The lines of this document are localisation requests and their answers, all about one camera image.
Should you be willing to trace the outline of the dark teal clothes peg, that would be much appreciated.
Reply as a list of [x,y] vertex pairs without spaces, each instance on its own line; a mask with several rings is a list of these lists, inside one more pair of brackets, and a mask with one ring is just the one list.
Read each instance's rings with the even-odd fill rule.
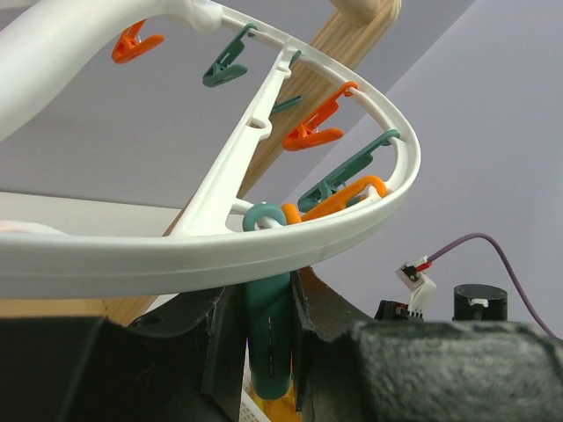
[[289,273],[245,284],[247,345],[252,387],[264,400],[276,400],[291,383]]

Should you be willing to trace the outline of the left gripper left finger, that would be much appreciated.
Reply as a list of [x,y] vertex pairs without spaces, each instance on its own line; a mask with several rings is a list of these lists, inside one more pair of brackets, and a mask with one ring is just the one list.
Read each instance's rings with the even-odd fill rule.
[[235,421],[240,287],[177,295],[128,327],[103,317],[1,322],[4,421]]

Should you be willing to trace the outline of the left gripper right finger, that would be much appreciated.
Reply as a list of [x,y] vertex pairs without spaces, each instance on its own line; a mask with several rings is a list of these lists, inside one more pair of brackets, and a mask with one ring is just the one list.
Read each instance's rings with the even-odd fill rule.
[[292,274],[306,421],[559,421],[562,344],[507,322],[379,322],[310,269]]

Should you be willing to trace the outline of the bright yellow cloth sock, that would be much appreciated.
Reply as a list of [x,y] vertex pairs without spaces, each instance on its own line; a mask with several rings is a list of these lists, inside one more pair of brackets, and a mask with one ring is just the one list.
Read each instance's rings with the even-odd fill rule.
[[301,414],[296,410],[296,394],[293,383],[290,384],[287,394],[275,400],[260,398],[251,382],[245,383],[245,391],[260,410],[274,422],[302,422]]

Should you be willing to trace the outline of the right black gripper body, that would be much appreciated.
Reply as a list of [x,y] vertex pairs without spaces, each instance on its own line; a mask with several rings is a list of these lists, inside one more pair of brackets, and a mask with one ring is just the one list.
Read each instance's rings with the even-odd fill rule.
[[412,316],[405,303],[381,300],[374,318],[377,321],[404,321]]

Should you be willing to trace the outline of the orange clothes peg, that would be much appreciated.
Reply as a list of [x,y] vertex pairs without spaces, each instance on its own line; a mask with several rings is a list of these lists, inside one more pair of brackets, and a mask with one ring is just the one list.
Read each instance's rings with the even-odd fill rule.
[[344,187],[328,199],[322,200],[318,205],[304,215],[300,214],[299,210],[293,203],[286,203],[282,205],[281,211],[286,217],[287,224],[295,224],[318,219],[344,210],[347,207],[348,202],[366,190],[368,186],[373,186],[381,198],[384,198],[388,193],[387,187],[382,179],[377,176],[368,175],[355,181],[351,185]]

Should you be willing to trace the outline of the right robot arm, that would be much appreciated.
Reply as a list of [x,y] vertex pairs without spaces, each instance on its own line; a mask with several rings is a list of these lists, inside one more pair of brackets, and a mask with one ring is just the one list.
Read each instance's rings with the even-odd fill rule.
[[[424,314],[409,312],[407,304],[381,300],[374,318],[379,321],[422,322]],[[508,293],[484,284],[454,287],[452,321],[508,321]]]

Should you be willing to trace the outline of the white round clip hanger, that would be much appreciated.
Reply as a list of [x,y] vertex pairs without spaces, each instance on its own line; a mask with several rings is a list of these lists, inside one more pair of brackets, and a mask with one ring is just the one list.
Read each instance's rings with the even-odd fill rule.
[[[39,113],[121,30],[157,15],[177,15],[199,33],[241,27],[250,16],[212,1],[40,1],[1,32],[1,135]],[[420,144],[400,110],[353,70],[264,22],[256,38],[279,48],[272,68],[169,236],[116,237],[4,233],[4,298],[161,295],[270,277],[330,258],[371,236],[400,206],[420,168]],[[336,83],[354,81],[356,100],[382,128],[395,128],[397,158],[389,193],[287,227],[227,228],[250,204],[238,189],[259,142],[291,55]]]

